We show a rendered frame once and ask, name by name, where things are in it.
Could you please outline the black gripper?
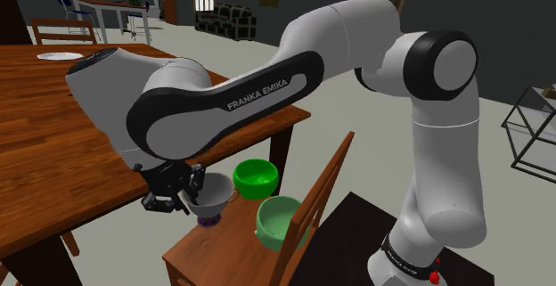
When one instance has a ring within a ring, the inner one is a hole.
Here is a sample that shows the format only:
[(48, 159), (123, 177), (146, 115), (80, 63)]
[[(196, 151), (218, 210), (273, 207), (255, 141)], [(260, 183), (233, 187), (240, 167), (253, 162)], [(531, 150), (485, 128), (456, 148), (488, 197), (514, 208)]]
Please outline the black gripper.
[[(146, 169), (136, 163), (133, 171), (139, 173), (148, 184), (150, 192), (141, 203), (148, 211), (171, 213), (182, 210), (186, 215), (191, 212), (182, 203), (177, 194), (188, 186), (188, 195), (194, 205), (204, 185), (206, 168), (201, 164), (189, 166), (183, 161), (165, 161), (155, 168)], [(159, 200), (156, 196), (170, 197), (169, 200)]]

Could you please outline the white cup with purple base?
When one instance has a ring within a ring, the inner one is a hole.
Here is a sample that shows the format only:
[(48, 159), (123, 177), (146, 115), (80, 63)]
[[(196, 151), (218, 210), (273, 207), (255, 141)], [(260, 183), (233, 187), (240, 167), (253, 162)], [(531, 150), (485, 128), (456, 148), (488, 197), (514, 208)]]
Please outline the white cup with purple base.
[(231, 198), (236, 198), (233, 180), (221, 173), (206, 173), (202, 189), (196, 198), (195, 205), (185, 191), (180, 192), (181, 199), (187, 208), (197, 216), (198, 224), (204, 227), (216, 225), (220, 213)]

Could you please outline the brown wooden chair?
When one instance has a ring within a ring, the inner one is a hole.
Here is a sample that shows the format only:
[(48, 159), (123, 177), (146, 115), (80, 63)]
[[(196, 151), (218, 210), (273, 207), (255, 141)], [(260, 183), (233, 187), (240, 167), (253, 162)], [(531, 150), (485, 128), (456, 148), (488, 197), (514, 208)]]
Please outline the brown wooden chair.
[[(61, 40), (61, 41), (89, 41), (93, 45), (97, 44), (92, 25), (84, 20), (61, 20), (46, 18), (31, 18), (31, 27), (38, 45), (43, 44), (44, 40)], [(40, 27), (64, 27), (64, 28), (80, 28), (87, 29), (87, 34), (62, 34), (62, 33), (41, 33)]]
[(171, 286), (288, 286), (312, 239), (354, 134), (350, 132), (289, 222), (281, 252), (267, 249), (254, 234), (261, 200), (239, 198), (213, 227), (195, 226), (163, 255)]

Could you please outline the bright green bowl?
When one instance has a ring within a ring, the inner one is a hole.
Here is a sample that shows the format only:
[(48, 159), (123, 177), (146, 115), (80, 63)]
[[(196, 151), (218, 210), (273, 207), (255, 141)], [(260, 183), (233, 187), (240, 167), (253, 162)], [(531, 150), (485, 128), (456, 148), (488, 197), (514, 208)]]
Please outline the bright green bowl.
[(266, 159), (246, 159), (233, 171), (235, 188), (249, 200), (261, 200), (270, 196), (278, 181), (277, 167)]

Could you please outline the pale green bowl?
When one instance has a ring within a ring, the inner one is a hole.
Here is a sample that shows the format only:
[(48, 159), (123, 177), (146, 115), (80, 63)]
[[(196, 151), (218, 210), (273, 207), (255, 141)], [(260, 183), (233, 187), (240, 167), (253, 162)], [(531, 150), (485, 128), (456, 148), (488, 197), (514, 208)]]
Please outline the pale green bowl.
[(275, 252), (281, 250), (290, 221), (300, 204), (299, 200), (284, 195), (273, 196), (260, 204), (254, 234), (266, 248)]

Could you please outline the brown wooden dining table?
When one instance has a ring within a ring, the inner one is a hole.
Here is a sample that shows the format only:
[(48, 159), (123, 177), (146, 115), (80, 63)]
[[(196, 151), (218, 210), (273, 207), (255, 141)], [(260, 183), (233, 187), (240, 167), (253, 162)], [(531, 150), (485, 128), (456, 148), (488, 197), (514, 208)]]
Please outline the brown wooden dining table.
[(70, 96), (52, 45), (0, 45), (0, 262), (22, 286), (82, 286), (62, 235), (142, 197)]

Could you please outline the dark robot stand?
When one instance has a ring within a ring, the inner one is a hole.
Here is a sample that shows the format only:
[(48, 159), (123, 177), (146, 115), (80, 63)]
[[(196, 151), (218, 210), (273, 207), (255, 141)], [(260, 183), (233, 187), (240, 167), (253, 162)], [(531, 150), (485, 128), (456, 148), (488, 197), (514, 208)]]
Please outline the dark robot stand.
[[(289, 286), (374, 286), (367, 261), (396, 218), (349, 193), (316, 229)], [(450, 249), (439, 254), (449, 286), (495, 286), (495, 277)]]

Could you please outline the dark checked sofa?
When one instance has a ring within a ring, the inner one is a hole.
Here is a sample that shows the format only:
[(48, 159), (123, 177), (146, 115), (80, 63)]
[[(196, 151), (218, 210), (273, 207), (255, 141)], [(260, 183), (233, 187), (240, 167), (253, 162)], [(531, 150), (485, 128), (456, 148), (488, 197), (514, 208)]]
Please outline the dark checked sofa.
[(234, 41), (253, 41), (257, 34), (257, 17), (241, 5), (214, 4), (212, 11), (196, 12), (195, 29)]

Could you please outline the white plate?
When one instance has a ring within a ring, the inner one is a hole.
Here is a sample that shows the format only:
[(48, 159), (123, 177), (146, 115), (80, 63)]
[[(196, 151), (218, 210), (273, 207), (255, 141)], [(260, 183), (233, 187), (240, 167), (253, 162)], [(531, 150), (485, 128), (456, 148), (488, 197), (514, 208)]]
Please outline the white plate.
[(81, 53), (69, 53), (69, 52), (58, 52), (58, 53), (41, 53), (37, 55), (40, 60), (47, 61), (73, 61), (82, 59), (84, 57)]

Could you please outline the white desk with brown top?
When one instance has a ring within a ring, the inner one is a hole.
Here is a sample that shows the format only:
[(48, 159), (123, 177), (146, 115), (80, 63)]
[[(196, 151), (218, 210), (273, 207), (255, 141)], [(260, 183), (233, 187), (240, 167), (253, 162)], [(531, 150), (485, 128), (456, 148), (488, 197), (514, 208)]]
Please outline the white desk with brown top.
[(118, 21), (119, 21), (119, 29), (121, 34), (124, 34), (123, 23), (122, 23), (123, 18), (121, 17), (121, 13), (122, 12), (140, 13), (143, 18), (143, 28), (145, 30), (146, 44), (151, 45), (151, 34), (148, 27), (148, 13), (147, 13), (147, 8), (145, 6), (136, 6), (136, 5), (126, 4), (126, 3), (115, 3), (107, 0), (72, 0), (72, 3), (77, 10), (79, 10), (81, 6), (88, 6), (94, 9), (95, 15), (98, 19), (100, 31), (102, 33), (102, 41), (105, 44), (108, 44), (108, 38), (107, 38), (107, 32), (105, 28), (105, 22), (102, 16), (103, 10), (114, 11), (117, 14)]

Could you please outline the blue chair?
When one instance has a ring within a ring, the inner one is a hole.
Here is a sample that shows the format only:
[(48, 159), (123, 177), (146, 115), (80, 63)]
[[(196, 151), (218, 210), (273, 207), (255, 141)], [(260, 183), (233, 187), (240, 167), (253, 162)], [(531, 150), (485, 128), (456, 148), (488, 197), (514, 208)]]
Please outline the blue chair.
[(87, 15), (89, 20), (93, 23), (93, 28), (95, 31), (95, 34), (98, 37), (101, 37), (98, 29), (95, 27), (95, 22), (94, 19), (92, 17), (92, 14), (90, 12), (84, 12), (84, 11), (80, 11), (78, 9), (75, 8), (75, 6), (73, 5), (73, 3), (70, 0), (56, 0), (64, 9), (65, 13), (66, 13), (66, 18), (69, 17), (70, 14), (75, 14), (77, 15), (78, 19), (81, 20), (83, 15)]

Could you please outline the black metal frame glass table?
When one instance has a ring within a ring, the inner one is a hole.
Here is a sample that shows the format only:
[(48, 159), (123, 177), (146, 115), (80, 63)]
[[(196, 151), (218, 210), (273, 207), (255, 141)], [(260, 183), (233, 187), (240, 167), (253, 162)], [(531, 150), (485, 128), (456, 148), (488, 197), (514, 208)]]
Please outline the black metal frame glass table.
[(503, 120), (511, 168), (556, 184), (556, 89), (529, 86)]

